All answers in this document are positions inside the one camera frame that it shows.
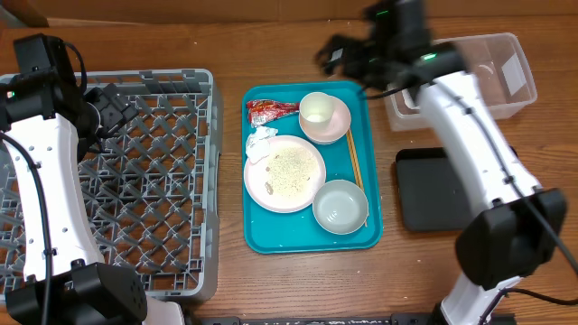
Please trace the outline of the pale green cup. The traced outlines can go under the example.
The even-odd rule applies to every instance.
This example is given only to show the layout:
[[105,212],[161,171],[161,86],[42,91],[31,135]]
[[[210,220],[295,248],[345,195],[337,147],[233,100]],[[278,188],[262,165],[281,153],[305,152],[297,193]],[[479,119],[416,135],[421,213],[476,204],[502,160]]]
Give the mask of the pale green cup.
[[299,104],[301,126],[308,135],[325,132],[330,126],[333,113],[331,96],[322,92],[307,94]]

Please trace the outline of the red snack wrapper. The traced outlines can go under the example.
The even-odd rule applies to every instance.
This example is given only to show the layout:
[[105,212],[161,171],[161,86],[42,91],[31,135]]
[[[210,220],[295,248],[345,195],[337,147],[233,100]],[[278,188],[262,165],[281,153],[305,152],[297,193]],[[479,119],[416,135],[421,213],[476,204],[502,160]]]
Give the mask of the red snack wrapper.
[[285,116],[299,112],[298,103],[279,102],[272,99],[256,99],[246,103],[247,119],[253,127],[265,125]]

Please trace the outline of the white paper napkin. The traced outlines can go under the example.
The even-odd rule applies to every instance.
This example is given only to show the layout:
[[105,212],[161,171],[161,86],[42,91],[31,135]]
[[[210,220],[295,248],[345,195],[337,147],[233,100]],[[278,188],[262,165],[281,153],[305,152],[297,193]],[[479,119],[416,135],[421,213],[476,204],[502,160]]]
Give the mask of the white paper napkin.
[[278,130],[266,126],[258,126],[256,131],[246,140],[246,155],[248,160],[256,164],[270,154],[269,139],[275,137]]

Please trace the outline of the large pink dinner plate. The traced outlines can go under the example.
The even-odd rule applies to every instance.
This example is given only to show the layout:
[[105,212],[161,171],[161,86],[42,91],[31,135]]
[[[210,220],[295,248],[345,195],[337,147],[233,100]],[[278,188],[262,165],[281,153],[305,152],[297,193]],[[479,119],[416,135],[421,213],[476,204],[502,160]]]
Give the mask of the large pink dinner plate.
[[278,135],[267,142],[268,156],[245,163],[244,185],[249,197],[275,213],[307,208],[326,182],[322,155],[310,142],[293,135]]

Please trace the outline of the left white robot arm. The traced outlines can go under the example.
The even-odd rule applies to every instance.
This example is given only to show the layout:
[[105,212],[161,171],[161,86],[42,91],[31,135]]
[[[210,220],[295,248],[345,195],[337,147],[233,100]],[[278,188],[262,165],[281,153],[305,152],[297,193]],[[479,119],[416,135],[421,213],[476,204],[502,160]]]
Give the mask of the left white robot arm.
[[13,162],[25,231],[25,283],[5,296],[21,324],[183,324],[136,271],[105,262],[89,228],[79,161],[137,116],[114,85],[90,88],[75,47],[38,33],[14,42],[19,71],[1,87],[1,139]]

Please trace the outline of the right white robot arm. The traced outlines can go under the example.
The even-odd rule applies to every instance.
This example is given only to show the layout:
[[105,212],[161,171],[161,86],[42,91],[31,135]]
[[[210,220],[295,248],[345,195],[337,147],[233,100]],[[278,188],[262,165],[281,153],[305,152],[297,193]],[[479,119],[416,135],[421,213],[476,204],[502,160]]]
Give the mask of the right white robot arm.
[[473,215],[455,242],[461,275],[434,307],[432,324],[488,324],[519,282],[564,251],[567,205],[519,161],[491,116],[476,76],[451,42],[433,42],[416,0],[366,8],[367,38],[335,34],[316,53],[326,75],[340,73],[377,97],[407,90],[441,140]]

